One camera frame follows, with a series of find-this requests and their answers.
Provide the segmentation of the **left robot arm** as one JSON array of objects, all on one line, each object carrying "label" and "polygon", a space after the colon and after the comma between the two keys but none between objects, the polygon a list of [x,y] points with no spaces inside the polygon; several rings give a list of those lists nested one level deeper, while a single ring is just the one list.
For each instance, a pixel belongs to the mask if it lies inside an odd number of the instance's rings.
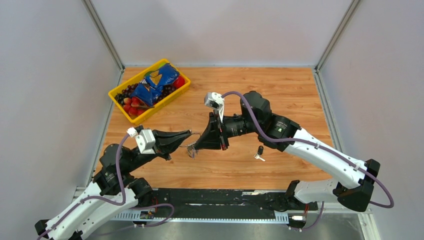
[{"label": "left robot arm", "polygon": [[139,205],[151,208],[153,193],[144,178],[131,172],[155,158],[171,153],[193,134],[191,130],[167,132],[130,127],[119,144],[110,144],[100,158],[102,168],[85,190],[61,213],[35,224],[38,239],[86,240],[100,226],[124,210]]}]

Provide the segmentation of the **large metal keyring with keys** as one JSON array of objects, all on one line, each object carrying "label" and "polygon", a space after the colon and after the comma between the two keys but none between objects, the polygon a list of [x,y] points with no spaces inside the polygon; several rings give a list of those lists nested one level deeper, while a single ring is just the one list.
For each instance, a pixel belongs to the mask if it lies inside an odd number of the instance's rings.
[{"label": "large metal keyring with keys", "polygon": [[194,160],[196,158],[196,155],[199,152],[198,150],[195,149],[195,145],[196,145],[197,142],[198,142],[198,139],[195,140],[195,141],[193,141],[193,142],[191,142],[191,143],[187,143],[187,144],[183,143],[179,147],[180,148],[185,148],[186,149],[186,152],[187,152],[187,155]]}]

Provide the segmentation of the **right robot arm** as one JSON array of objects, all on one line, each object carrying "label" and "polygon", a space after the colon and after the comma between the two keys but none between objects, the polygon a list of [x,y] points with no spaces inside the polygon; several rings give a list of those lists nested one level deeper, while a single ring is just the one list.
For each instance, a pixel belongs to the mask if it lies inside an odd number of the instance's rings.
[{"label": "right robot arm", "polygon": [[371,203],[379,162],[355,159],[323,143],[293,120],[272,112],[270,102],[258,92],[240,95],[241,114],[224,115],[222,94],[209,92],[204,104],[212,109],[195,150],[226,150],[229,139],[256,133],[266,147],[306,160],[331,176],[321,181],[293,180],[285,201],[292,209],[311,202],[338,202],[356,212]]}]

